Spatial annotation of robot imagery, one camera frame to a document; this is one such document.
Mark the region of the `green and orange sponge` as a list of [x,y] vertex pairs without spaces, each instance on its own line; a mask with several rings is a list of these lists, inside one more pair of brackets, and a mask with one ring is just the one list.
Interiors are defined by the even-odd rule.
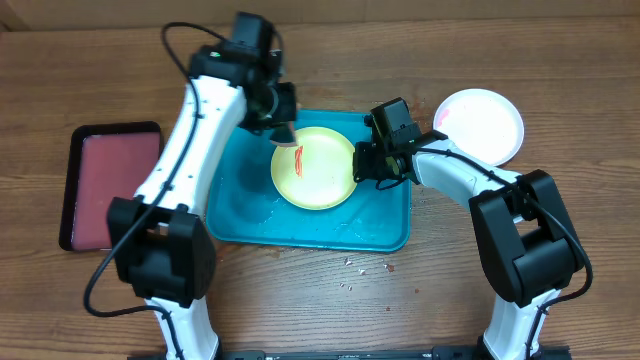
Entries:
[[270,141],[279,147],[295,147],[297,145],[295,129],[290,125],[277,127],[273,130]]

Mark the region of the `yellow plate with green rim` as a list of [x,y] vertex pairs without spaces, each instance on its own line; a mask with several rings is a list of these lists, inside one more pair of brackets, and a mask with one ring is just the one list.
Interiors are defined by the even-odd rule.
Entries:
[[270,174],[279,194],[306,210],[325,210],[346,201],[356,188],[354,145],[325,127],[302,128],[296,136],[296,146],[278,146],[271,159]]

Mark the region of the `white plate with red streaks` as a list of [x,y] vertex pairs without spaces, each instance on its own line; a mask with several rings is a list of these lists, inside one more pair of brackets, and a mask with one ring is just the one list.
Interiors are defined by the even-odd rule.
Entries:
[[432,127],[465,153],[493,166],[506,164],[518,153],[525,133],[522,116],[511,101],[479,88],[447,97],[435,111]]

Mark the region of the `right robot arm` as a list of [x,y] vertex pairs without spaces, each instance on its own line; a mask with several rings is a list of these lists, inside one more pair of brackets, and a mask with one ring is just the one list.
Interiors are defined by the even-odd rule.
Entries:
[[553,178],[521,175],[460,150],[445,134],[421,131],[404,99],[373,108],[372,138],[355,146],[353,177],[383,191],[411,181],[468,208],[483,272],[496,293],[488,328],[470,346],[435,346],[428,359],[568,359],[539,335],[550,308],[584,295],[593,268]]

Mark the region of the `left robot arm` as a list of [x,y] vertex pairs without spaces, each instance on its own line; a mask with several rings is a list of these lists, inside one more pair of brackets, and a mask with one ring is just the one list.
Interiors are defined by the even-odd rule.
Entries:
[[210,187],[237,128],[295,144],[295,87],[281,82],[284,43],[264,17],[240,12],[230,37],[201,47],[181,65],[179,118],[146,180],[107,212],[111,250],[100,265],[155,314],[167,359],[216,359],[220,342],[206,306],[216,252],[204,223]]

